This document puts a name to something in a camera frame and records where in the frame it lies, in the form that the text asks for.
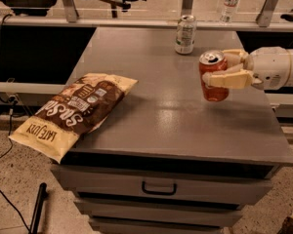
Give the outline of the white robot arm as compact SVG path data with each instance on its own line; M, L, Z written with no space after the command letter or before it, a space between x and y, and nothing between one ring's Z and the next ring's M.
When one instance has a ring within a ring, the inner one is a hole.
M223 50L228 68L208 71L202 81L209 87L278 90L293 87L293 49L262 47L248 54L241 49Z

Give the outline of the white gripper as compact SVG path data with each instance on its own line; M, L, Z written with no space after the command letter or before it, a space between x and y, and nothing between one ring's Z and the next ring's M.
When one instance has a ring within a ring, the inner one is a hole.
M281 47L263 47L250 55L243 49L223 50L227 70L205 72L202 81L208 87L259 90L278 90L290 78L291 54Z

